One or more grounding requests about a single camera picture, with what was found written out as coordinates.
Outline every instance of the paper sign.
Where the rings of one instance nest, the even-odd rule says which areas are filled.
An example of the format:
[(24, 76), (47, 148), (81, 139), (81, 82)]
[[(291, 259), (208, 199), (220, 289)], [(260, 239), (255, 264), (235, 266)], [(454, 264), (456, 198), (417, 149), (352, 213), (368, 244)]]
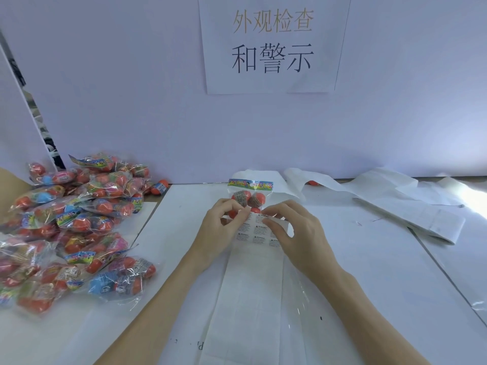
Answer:
[(199, 0), (208, 94), (333, 91), (350, 0)]

